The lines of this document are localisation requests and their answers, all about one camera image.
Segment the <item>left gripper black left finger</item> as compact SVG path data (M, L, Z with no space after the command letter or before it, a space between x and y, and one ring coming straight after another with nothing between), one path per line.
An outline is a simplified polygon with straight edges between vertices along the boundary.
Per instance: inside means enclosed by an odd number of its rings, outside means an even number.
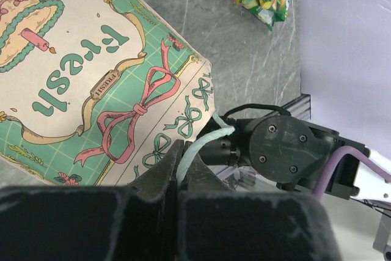
M124 186L1 189L2 260L173 260L185 144Z

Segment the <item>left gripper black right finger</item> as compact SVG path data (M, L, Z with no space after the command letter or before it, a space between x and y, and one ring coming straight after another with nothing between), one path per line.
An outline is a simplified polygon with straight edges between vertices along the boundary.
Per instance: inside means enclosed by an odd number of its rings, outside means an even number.
M177 260L341 260L311 195L234 192L195 156L178 195Z

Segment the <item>green paper bag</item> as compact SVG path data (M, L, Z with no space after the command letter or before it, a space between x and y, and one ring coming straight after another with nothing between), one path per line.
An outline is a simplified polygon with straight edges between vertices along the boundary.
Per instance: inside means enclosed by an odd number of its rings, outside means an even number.
M124 185L213 113L210 62L143 0L1 0L1 161Z

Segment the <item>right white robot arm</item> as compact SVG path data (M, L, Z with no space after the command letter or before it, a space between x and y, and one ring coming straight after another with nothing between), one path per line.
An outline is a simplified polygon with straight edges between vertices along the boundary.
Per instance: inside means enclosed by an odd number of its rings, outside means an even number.
M207 165L250 166L285 191L390 203L390 160L280 106L245 104L222 120L234 132L200 149Z

